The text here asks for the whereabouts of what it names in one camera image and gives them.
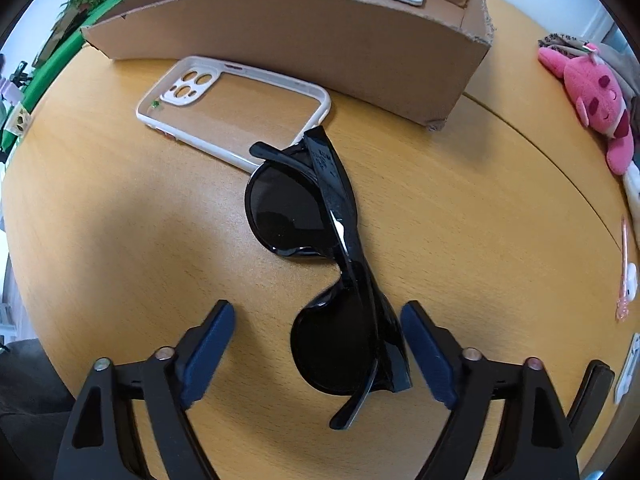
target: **sunglasses temple arm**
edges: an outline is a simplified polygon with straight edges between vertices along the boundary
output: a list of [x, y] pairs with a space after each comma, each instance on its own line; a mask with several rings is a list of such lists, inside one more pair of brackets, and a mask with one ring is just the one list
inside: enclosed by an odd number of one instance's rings
[[360, 410], [360, 407], [364, 403], [364, 400], [367, 398], [367, 395], [371, 390], [373, 381], [375, 380], [377, 373], [378, 358], [376, 357], [371, 362], [369, 373], [360, 383], [358, 389], [353, 393], [349, 400], [344, 403], [340, 410], [338, 410], [338, 412], [334, 416], [332, 416], [331, 421], [329, 422], [329, 427], [332, 430], [348, 429], [348, 427], [353, 422], [353, 419], [356, 417], [356, 414]]
[[296, 160], [292, 156], [281, 152], [277, 148], [268, 145], [266, 142], [256, 142], [249, 148], [249, 153], [251, 153], [256, 158], [270, 160], [271, 162], [277, 162], [291, 168], [292, 170], [296, 170], [297, 172], [304, 175], [307, 179], [309, 179], [313, 184], [315, 184], [316, 186], [318, 185], [318, 178], [310, 167], [306, 166], [299, 160]]

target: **blue gripper pad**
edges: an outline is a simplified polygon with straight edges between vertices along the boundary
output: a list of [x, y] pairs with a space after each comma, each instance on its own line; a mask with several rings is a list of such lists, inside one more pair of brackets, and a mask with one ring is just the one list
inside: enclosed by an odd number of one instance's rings
[[185, 410], [196, 400], [200, 400], [207, 391], [235, 326], [236, 313], [233, 306], [227, 303], [200, 339], [198, 347], [184, 368], [180, 403]]
[[452, 410], [458, 402], [453, 370], [411, 304], [402, 308], [400, 325], [431, 394]]

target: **sunglasses frame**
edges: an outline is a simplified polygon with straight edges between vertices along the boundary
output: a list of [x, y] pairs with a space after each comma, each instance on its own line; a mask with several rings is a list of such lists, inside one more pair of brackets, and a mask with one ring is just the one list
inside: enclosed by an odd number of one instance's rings
[[[312, 167], [292, 156], [305, 149], [308, 151]], [[252, 146], [250, 153], [266, 160], [252, 175], [244, 195], [249, 226], [258, 241], [278, 256], [322, 256], [333, 260], [340, 267], [340, 279], [319, 296], [338, 286], [349, 287], [357, 293], [360, 304], [371, 306], [373, 329], [368, 336], [371, 361], [360, 384], [350, 394], [349, 400], [338, 410], [329, 424], [334, 430], [347, 429], [369, 392], [383, 389], [400, 392], [412, 386], [400, 323], [388, 299], [379, 290], [362, 249], [362, 242], [358, 234], [358, 213], [353, 188], [340, 158], [322, 126], [307, 130], [301, 142], [284, 150], [257, 142]], [[300, 176], [300, 179], [319, 189], [321, 202], [317, 198], [316, 200], [323, 220], [330, 223], [330, 226], [325, 224], [325, 228], [332, 229], [336, 240], [332, 254], [323, 254], [321, 250], [313, 247], [280, 250], [273, 247], [260, 235], [252, 215], [251, 196], [254, 185], [258, 182], [261, 174], [275, 165], [293, 170]], [[302, 311], [311, 306], [319, 296], [316, 296]], [[314, 388], [324, 393], [336, 395], [337, 393], [329, 392], [326, 388], [319, 388], [316, 381], [309, 380], [308, 375], [303, 372], [305, 367], [296, 359], [294, 330], [298, 319], [297, 317], [291, 332], [291, 347], [296, 367]]]

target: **screw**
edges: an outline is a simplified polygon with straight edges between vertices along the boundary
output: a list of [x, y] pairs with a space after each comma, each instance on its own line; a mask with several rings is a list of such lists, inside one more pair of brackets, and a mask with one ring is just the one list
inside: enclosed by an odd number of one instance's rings
[[156, 359], [159, 361], [166, 361], [167, 359], [171, 359], [175, 354], [175, 350], [170, 346], [163, 346], [161, 349], [156, 351]]
[[469, 361], [479, 361], [482, 359], [482, 352], [477, 348], [465, 348], [462, 351], [462, 357]]
[[537, 357], [530, 357], [527, 359], [526, 363], [532, 370], [542, 370], [542, 368], [545, 367], [545, 365], [542, 364], [542, 361]]
[[106, 370], [110, 366], [111, 366], [111, 361], [106, 357], [102, 357], [94, 363], [94, 370], [96, 372], [100, 372], [102, 370]]

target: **pink pen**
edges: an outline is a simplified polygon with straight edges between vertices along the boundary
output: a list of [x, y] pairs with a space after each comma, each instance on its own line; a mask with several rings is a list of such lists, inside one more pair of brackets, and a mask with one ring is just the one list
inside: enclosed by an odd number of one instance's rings
[[626, 270], [629, 265], [628, 240], [626, 234], [626, 219], [622, 217], [622, 277], [620, 278], [620, 295], [616, 305], [616, 319], [624, 321], [629, 315], [629, 302], [626, 297], [628, 284], [626, 282]]

